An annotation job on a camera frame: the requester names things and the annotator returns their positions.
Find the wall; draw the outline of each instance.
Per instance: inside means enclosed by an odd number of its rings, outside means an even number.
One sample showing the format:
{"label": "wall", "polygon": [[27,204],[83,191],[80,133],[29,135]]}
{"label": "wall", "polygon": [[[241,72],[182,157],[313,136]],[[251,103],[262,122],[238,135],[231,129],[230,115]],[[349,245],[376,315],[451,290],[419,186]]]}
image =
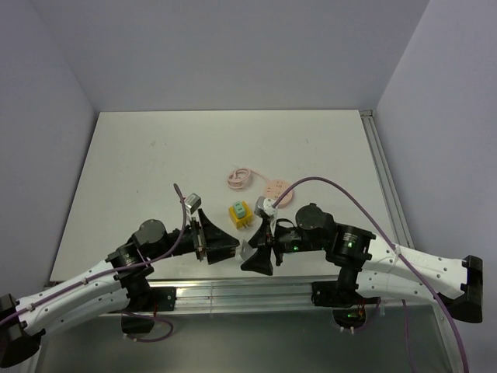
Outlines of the wall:
{"label": "wall", "polygon": [[365,108],[428,0],[32,0],[101,111]]}
{"label": "wall", "polygon": [[432,0],[377,107],[417,247],[485,261],[484,322],[461,325],[470,367],[495,371],[497,6]]}
{"label": "wall", "polygon": [[47,281],[96,115],[27,0],[0,2],[0,295]]}

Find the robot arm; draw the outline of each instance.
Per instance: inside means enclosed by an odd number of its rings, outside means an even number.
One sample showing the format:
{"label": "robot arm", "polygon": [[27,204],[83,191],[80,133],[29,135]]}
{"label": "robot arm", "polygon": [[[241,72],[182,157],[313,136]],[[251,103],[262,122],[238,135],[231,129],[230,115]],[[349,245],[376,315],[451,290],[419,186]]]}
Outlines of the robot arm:
{"label": "robot arm", "polygon": [[293,223],[277,219],[273,201],[260,198],[255,208],[262,224],[248,244],[255,254],[241,266],[271,276],[284,253],[324,251],[327,261],[340,267],[337,281],[313,283],[313,302],[318,306],[350,307],[376,303],[379,297],[434,302],[433,295],[400,260],[402,254],[435,289],[454,319],[481,322],[483,263],[476,256],[463,260],[421,253],[403,246],[396,250],[372,232],[336,223],[315,204],[302,207]]}
{"label": "robot arm", "polygon": [[[200,198],[185,200],[190,216]],[[83,274],[53,288],[16,300],[0,297],[0,368],[19,364],[40,348],[42,337],[59,333],[107,312],[140,311],[150,303],[146,277],[154,269],[150,262],[172,248],[178,256],[195,253],[209,264],[235,256],[239,241],[221,231],[198,209],[184,230],[167,233],[158,220],[148,220],[113,253]]]}

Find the gray floor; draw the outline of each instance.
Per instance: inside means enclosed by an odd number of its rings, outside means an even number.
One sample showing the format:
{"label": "gray floor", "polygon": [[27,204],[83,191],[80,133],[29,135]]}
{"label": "gray floor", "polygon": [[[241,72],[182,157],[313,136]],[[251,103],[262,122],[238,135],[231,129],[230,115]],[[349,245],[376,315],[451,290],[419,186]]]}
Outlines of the gray floor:
{"label": "gray floor", "polygon": [[[401,308],[386,311],[355,336],[336,330],[329,309],[176,316],[170,317],[175,333],[160,343],[123,340],[119,318],[99,318],[53,338],[40,371],[410,372],[404,314]],[[431,307],[411,307],[409,315],[418,371],[450,372]]]}

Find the table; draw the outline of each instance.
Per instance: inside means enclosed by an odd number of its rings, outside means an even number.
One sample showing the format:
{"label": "table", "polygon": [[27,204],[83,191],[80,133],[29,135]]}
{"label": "table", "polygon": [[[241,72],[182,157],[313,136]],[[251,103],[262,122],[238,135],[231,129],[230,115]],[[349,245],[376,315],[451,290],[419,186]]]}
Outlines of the table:
{"label": "table", "polygon": [[[237,231],[228,207],[249,205],[265,182],[254,176],[242,191],[230,190],[226,176],[237,167],[256,169],[289,182],[328,177],[345,187],[377,219],[393,229],[360,114],[356,110],[268,110],[101,113],[57,254],[51,281],[81,273],[125,243],[150,218],[179,228],[181,209],[172,184],[202,197],[207,217],[242,241],[258,227]],[[315,202],[338,222],[374,230],[339,191],[305,183],[279,216],[294,219]],[[242,272],[237,260],[208,266],[189,254],[154,265],[148,278],[214,279],[260,277]],[[337,274],[324,253],[286,255],[274,276]]]}

